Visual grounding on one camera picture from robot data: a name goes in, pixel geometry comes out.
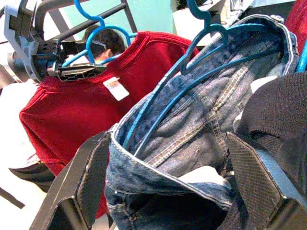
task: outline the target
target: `white price tag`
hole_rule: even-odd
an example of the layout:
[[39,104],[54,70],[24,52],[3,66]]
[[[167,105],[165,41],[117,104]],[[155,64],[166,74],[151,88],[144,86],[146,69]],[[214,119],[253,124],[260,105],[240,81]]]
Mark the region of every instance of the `white price tag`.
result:
[[116,100],[120,101],[129,95],[125,87],[119,83],[119,78],[112,77],[104,82],[104,86],[110,91]]

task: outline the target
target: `blue plastic hanger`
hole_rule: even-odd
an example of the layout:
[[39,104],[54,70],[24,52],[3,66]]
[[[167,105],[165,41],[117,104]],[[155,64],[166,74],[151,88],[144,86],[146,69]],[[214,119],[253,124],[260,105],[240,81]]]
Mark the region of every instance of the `blue plastic hanger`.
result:
[[[92,20],[92,21],[99,21],[100,22],[100,26],[97,27],[96,29],[94,29],[94,31],[89,35],[87,41],[86,41],[86,46],[85,46],[85,50],[81,51],[80,53],[76,54],[75,56],[69,58],[68,60],[65,61],[65,63],[62,64],[63,67],[66,67],[68,65],[70,65],[72,62],[74,62],[75,60],[79,59],[80,57],[84,56],[84,55],[88,55],[90,62],[95,63],[94,60],[94,56],[93,53],[91,51],[91,43],[92,40],[94,39],[94,37],[96,36],[97,33],[99,33],[102,30],[105,29],[116,29],[121,31],[127,41],[127,45],[130,46],[131,45],[131,38],[135,37],[137,35],[137,33],[133,33],[133,34],[128,34],[128,32],[123,29],[120,26],[116,26],[116,25],[107,25],[105,24],[104,19],[101,16],[91,16],[89,15],[87,12],[85,12],[85,10],[82,8],[81,4],[79,3],[79,0],[73,0],[77,10],[80,12],[80,14],[82,14],[85,18]],[[101,63],[99,63],[100,65],[106,64],[114,59],[116,59],[119,55],[116,55],[114,57],[108,58],[104,61],[102,61]]]
[[304,49],[301,53],[301,58],[299,59],[298,65],[297,65],[297,72],[304,72],[306,71],[307,67],[307,40],[304,45]]
[[[158,83],[158,85],[155,87],[155,89],[152,91],[152,93],[150,94],[150,96],[148,97],[148,99],[146,100],[146,102],[144,103],[144,105],[142,106],[139,114],[137,115],[136,119],[134,120],[130,130],[127,133],[126,139],[124,140],[123,143],[123,147],[125,149],[128,149],[131,145],[132,139],[135,136],[136,133],[136,128],[137,126],[140,124],[143,116],[147,113],[147,111],[149,110],[150,106],[152,105],[152,103],[154,102],[155,98],[158,96],[159,92],[162,90],[162,88],[166,85],[166,83],[168,82],[169,79],[171,79],[178,71],[179,69],[181,70],[181,73],[183,75],[188,74],[189,72],[191,72],[193,69],[195,69],[199,63],[204,60],[205,58],[207,58],[209,55],[211,55],[212,53],[218,52],[223,50],[227,44],[228,44],[228,35],[229,34],[235,34],[237,32],[241,32],[241,31],[255,31],[255,32],[266,32],[266,33],[272,33],[271,30],[269,30],[266,26],[262,25],[262,24],[255,24],[255,23],[249,23],[249,24],[240,24],[237,26],[233,26],[230,27],[228,29],[225,29],[222,25],[220,24],[210,24],[210,13],[208,11],[201,11],[195,0],[188,0],[188,6],[189,9],[192,13],[192,15],[198,19],[203,19],[204,20],[204,29],[194,38],[194,40],[192,41],[191,45],[188,47],[187,52],[185,53],[184,56],[182,56],[176,63],[175,65],[164,75],[164,77],[160,80],[160,82]],[[189,67],[187,67],[187,64],[190,60],[190,56],[193,53],[194,48],[196,47],[197,43],[208,33],[210,32],[214,32],[217,31],[221,34],[222,36],[222,41],[223,44],[218,46],[217,48],[215,48],[214,50],[212,50],[211,52],[209,52],[208,54],[202,56],[198,61],[196,61],[195,63],[193,63],[192,65],[190,65]],[[165,108],[165,110],[159,115],[158,119],[155,121],[155,123],[152,125],[152,127],[150,128],[150,130],[147,132],[147,134],[145,135],[145,137],[143,138],[141,144],[139,145],[138,149],[135,151],[134,156],[136,156],[140,151],[142,151],[142,149],[144,148],[146,142],[148,141],[150,135],[154,132],[154,130],[156,129],[157,125],[159,124],[159,122],[164,118],[164,116],[166,115],[166,113],[176,104],[176,102],[186,93],[188,92],[191,88],[193,88],[194,86],[196,86],[197,84],[199,84],[200,82],[206,80],[207,78],[209,78],[212,74],[219,72],[225,68],[229,68],[238,64],[241,64],[243,62],[249,61],[249,60],[253,60],[253,59],[257,59],[257,58],[261,58],[264,56],[267,56],[269,54],[273,54],[276,52],[279,52],[280,50],[272,50],[272,51],[266,51],[266,52],[262,52],[262,53],[258,53],[258,54],[254,54],[254,55],[250,55],[247,57],[244,57],[240,60],[237,61],[233,61],[227,64],[224,64],[218,68],[215,68],[211,71],[209,71],[208,73],[206,73],[205,75],[197,78],[191,85],[189,85],[188,87],[186,87],[183,91],[181,91],[171,102],[170,104]]]

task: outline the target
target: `red shirt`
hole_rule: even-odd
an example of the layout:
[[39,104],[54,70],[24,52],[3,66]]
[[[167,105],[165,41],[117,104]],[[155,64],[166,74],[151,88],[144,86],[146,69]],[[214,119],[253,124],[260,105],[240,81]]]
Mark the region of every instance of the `red shirt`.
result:
[[307,39],[307,0],[296,0],[285,25],[297,36],[298,52],[301,54]]
[[[58,175],[88,138],[108,130],[152,91],[189,45],[189,40],[173,34],[139,32],[100,75],[72,82],[47,77],[20,113],[40,160]],[[103,85],[112,77],[130,93],[121,101]],[[103,197],[97,216],[106,211]]]

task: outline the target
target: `blue jeans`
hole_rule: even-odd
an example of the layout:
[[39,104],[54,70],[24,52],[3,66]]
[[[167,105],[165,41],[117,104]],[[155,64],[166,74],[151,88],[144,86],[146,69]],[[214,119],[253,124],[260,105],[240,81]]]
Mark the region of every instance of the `blue jeans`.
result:
[[[146,97],[112,127],[105,195],[120,230],[215,229],[223,221],[234,196],[221,177],[228,159],[225,133],[233,130],[235,117],[252,95],[254,80],[280,63],[283,74],[294,72],[298,62],[296,37],[272,17],[252,15],[238,23],[261,23],[274,33],[230,36],[223,52],[203,60],[190,74],[173,77],[138,127],[130,149],[121,144]],[[191,62],[220,44],[220,39],[213,41]],[[196,78],[222,64],[277,47],[282,48],[278,54],[222,70],[190,90],[165,116],[146,148],[137,158],[133,156],[166,105]],[[203,166],[216,174],[208,179],[205,170],[192,174],[197,178],[182,179]]]

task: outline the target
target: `person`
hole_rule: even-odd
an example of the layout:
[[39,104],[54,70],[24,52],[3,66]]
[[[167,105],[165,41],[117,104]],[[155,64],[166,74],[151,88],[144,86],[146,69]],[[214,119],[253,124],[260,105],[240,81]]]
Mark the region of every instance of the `person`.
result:
[[[83,40],[87,40],[94,29],[98,27],[97,24],[88,27],[85,30]],[[126,49],[122,37],[112,29],[105,29],[100,31],[93,39],[93,43],[104,46],[104,51],[92,50],[95,62],[101,62],[107,58],[121,54]]]

